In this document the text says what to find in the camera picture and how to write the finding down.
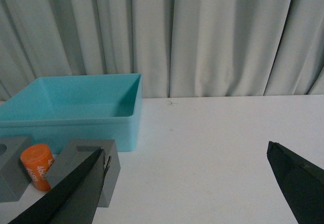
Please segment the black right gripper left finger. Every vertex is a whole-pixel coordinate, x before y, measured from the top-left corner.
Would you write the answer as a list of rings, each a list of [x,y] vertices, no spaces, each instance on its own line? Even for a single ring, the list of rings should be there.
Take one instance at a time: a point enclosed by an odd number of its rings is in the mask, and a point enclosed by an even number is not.
[[[10,223],[92,223],[106,175],[99,148]]]

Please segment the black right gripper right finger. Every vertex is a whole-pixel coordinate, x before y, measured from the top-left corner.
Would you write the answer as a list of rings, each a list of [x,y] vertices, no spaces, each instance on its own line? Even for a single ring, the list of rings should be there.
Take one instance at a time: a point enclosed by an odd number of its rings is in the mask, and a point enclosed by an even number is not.
[[[298,223],[323,223],[323,169],[270,141],[267,159]]]

